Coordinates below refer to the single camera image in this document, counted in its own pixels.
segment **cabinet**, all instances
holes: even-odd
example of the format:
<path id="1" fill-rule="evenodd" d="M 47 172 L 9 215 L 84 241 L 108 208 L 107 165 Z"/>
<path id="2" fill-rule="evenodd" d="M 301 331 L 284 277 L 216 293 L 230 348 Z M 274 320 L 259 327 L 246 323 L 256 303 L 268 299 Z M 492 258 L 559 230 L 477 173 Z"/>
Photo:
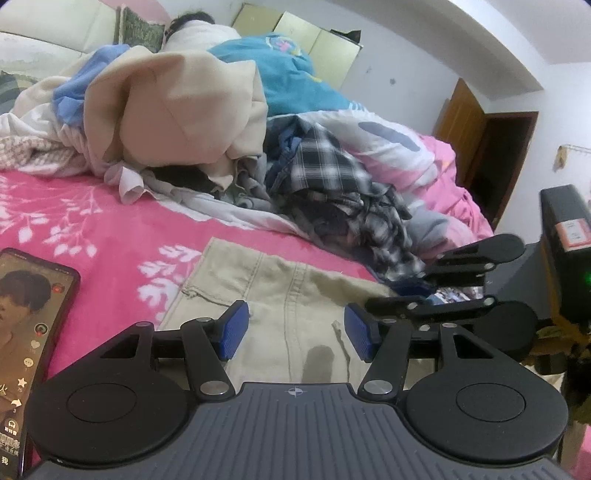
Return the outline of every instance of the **cabinet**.
<path id="1" fill-rule="evenodd" d="M 294 40 L 310 55 L 316 76 L 338 90 L 345 81 L 361 46 L 289 12 L 244 4 L 233 27 L 240 35 L 276 32 Z"/>

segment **beige blanket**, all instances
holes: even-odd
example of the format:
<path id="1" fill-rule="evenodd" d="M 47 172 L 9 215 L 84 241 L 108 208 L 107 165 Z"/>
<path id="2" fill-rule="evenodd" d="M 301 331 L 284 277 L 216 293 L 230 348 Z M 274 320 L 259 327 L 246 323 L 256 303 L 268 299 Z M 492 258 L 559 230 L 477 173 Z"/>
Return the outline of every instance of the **beige blanket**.
<path id="1" fill-rule="evenodd" d="M 134 47 L 89 85 L 84 125 L 98 158 L 203 166 L 223 188 L 233 160 L 262 153 L 267 103 L 254 61 Z"/>

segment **pink blanket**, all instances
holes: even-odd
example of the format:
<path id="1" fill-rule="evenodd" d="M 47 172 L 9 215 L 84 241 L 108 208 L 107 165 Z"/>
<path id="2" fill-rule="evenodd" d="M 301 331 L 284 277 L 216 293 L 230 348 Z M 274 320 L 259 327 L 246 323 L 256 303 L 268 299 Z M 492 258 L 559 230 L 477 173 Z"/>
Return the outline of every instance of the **pink blanket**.
<path id="1" fill-rule="evenodd" d="M 372 280 L 363 266 L 295 236 L 198 222 L 149 196 L 123 205 L 115 189 L 93 177 L 4 173 L 0 235 L 1 247 L 73 267 L 82 277 L 50 375 L 135 322 L 158 324 L 212 237 Z"/>
<path id="2" fill-rule="evenodd" d="M 492 236 L 491 226 L 483 217 L 480 207 L 472 200 L 472 195 L 465 188 L 456 185 L 456 153 L 452 146 L 427 135 L 420 137 L 435 155 L 439 175 L 434 182 L 418 188 L 413 193 L 425 201 L 429 210 L 462 221 L 477 240 Z"/>

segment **orange label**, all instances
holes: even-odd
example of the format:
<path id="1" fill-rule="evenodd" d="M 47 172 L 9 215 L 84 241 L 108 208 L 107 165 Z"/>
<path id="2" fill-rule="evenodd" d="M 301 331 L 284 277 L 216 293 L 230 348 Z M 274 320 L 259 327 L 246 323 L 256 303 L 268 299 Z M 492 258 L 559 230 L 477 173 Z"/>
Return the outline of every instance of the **orange label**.
<path id="1" fill-rule="evenodd" d="M 557 223 L 556 230 L 565 252 L 591 247 L 591 229 L 584 218 Z"/>

